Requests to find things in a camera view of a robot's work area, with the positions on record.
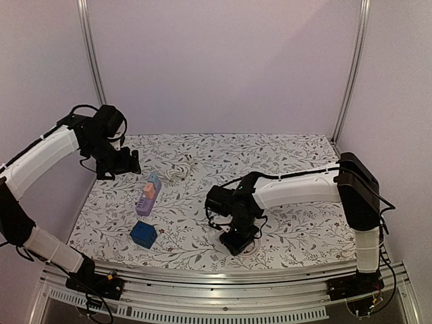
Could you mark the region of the light blue plug adapter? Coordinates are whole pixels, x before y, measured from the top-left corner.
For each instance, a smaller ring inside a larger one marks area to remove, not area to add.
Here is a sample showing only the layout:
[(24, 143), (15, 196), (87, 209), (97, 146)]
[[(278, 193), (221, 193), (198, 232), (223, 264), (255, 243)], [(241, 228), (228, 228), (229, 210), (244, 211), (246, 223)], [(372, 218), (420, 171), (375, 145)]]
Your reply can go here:
[(154, 186), (158, 186), (160, 184), (159, 176), (155, 172), (152, 172), (148, 176), (148, 182), (152, 183)]

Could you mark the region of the pink plug adapter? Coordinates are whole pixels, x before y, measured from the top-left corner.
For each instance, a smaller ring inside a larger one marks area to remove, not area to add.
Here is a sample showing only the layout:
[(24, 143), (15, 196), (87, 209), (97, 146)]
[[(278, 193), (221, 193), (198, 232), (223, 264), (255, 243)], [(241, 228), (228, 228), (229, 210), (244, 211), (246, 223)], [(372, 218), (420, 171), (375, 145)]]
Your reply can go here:
[(146, 199), (153, 199), (156, 194), (155, 185), (152, 182), (147, 182), (144, 186), (144, 196)]

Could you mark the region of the purple power strip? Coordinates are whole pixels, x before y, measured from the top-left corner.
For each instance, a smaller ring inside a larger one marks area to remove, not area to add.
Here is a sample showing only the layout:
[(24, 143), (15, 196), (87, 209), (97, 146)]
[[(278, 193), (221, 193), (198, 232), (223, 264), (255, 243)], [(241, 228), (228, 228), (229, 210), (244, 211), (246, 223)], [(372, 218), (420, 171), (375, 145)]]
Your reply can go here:
[(155, 186), (155, 188), (156, 188), (156, 194), (153, 199), (146, 199), (144, 196), (144, 189), (143, 189), (142, 195), (139, 198), (138, 202), (136, 203), (136, 212), (139, 216), (147, 217), (151, 214), (153, 206), (156, 203), (156, 199), (161, 190), (161, 181), (158, 186)]

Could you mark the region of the dark blue cube socket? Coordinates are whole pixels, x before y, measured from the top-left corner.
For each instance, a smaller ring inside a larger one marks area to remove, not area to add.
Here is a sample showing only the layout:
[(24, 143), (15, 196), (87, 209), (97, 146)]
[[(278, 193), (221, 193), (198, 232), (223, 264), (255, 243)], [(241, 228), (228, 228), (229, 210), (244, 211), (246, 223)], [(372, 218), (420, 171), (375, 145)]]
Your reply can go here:
[(157, 239), (157, 232), (154, 226), (138, 221), (130, 232), (132, 241), (146, 249), (151, 249)]

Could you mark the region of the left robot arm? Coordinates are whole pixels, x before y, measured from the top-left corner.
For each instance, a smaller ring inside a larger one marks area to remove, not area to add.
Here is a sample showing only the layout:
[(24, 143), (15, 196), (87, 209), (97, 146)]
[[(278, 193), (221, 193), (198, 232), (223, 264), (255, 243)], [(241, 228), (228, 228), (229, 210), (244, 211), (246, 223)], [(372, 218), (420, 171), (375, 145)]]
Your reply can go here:
[(92, 116), (77, 114), (80, 108), (73, 107), (47, 133), (1, 166), (1, 234), (6, 243), (74, 273), (75, 283), (93, 293), (101, 285), (100, 278), (83, 267), (84, 255), (37, 226), (20, 205), (27, 189), (75, 152), (94, 159), (98, 180), (141, 172), (138, 152), (123, 145), (128, 126), (124, 114), (112, 105), (96, 108)]

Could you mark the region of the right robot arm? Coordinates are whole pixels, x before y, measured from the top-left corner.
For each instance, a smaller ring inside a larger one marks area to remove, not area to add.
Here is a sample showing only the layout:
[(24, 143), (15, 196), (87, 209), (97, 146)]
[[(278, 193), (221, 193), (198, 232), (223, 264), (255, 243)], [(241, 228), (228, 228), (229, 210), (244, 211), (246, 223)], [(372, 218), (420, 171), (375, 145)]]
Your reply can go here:
[(354, 231), (356, 272), (349, 280), (354, 294), (364, 294), (375, 283), (379, 272), (382, 233), (387, 232), (383, 219), (395, 206), (379, 193), (379, 182), (353, 153), (342, 153), (340, 159), (325, 167), (267, 175), (252, 171), (229, 182), (213, 186), (205, 199), (205, 214), (231, 217), (226, 224), (209, 221), (222, 232), (221, 243), (236, 256), (261, 232), (254, 223), (264, 212), (277, 206), (297, 203), (340, 203), (346, 222)]

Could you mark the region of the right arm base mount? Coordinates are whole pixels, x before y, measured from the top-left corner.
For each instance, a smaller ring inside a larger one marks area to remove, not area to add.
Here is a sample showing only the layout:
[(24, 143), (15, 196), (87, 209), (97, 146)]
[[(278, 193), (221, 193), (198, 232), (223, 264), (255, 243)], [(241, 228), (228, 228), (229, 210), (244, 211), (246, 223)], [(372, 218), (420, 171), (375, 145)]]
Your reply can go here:
[(326, 286), (330, 300), (335, 301), (381, 290), (384, 282), (380, 270), (374, 273), (356, 271), (352, 275), (329, 279)]

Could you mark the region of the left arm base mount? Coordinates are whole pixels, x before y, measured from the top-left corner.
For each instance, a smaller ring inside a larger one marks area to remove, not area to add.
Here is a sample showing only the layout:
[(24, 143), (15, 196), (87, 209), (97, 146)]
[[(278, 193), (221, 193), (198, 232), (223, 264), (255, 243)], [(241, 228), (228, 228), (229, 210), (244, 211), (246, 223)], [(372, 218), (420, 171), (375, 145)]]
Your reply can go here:
[(120, 300), (124, 284), (125, 281), (117, 275), (117, 269), (112, 269), (107, 274), (98, 274), (95, 272), (95, 262), (85, 256), (79, 270), (68, 273), (65, 286), (78, 292)]

